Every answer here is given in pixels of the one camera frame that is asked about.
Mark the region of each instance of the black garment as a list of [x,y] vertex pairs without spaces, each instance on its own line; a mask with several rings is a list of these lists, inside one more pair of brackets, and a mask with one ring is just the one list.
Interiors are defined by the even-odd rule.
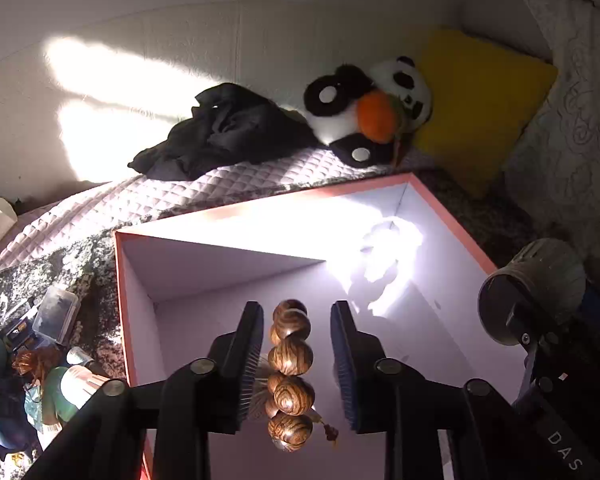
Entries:
[[222,83],[196,96],[192,119],[142,150],[128,167],[157,180],[196,180],[219,166],[260,164],[318,146],[308,124],[246,88]]

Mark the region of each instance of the white oval patch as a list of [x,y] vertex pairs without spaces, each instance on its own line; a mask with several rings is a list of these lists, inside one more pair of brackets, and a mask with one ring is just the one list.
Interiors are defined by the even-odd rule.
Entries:
[[369,158],[369,155],[371,155],[371,152],[366,148],[356,148],[351,152],[353,160],[358,162],[364,162]]
[[332,103],[336,98],[338,91],[335,86],[325,86],[318,95],[321,103]]

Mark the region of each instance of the metal bolt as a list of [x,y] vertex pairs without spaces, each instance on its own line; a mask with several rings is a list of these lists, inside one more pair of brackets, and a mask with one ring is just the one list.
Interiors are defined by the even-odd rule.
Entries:
[[402,363],[396,359],[380,359],[376,363],[376,368],[386,375],[396,375],[402,370]]
[[125,391],[125,383],[118,380],[109,381],[102,387],[102,391],[107,397],[117,397]]
[[466,386],[467,391],[470,394],[476,395],[478,397],[486,397],[491,393],[491,386],[487,381],[483,381],[481,379],[473,379],[467,383]]
[[205,375],[213,371],[216,367],[216,363],[206,357],[196,359],[191,363],[191,371],[197,375]]
[[558,338],[557,335],[555,335],[554,332],[548,332],[546,335],[546,340],[551,343],[552,345],[557,345],[560,342],[560,338]]
[[546,394],[549,394],[554,390],[554,383],[549,377],[540,377],[538,386],[540,386],[540,389]]

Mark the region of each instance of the transparent plastic object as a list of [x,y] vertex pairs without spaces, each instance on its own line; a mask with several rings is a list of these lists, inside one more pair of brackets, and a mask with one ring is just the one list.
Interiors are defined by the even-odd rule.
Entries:
[[79,306],[78,296],[56,286],[50,286],[38,307],[33,331],[65,346]]

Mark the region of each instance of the quilted fabric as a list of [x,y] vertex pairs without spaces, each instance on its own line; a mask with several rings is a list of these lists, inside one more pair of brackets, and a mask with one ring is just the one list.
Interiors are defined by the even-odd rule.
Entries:
[[[401,169],[432,167],[412,150]],[[327,150],[307,149],[290,158],[254,166],[248,162],[217,168],[193,182],[163,182],[138,175],[73,195],[27,224],[0,253],[0,270],[40,258],[77,240],[122,224],[150,221],[164,212],[204,209],[218,199],[279,187],[320,186],[334,179],[384,174],[389,168],[356,170]]]

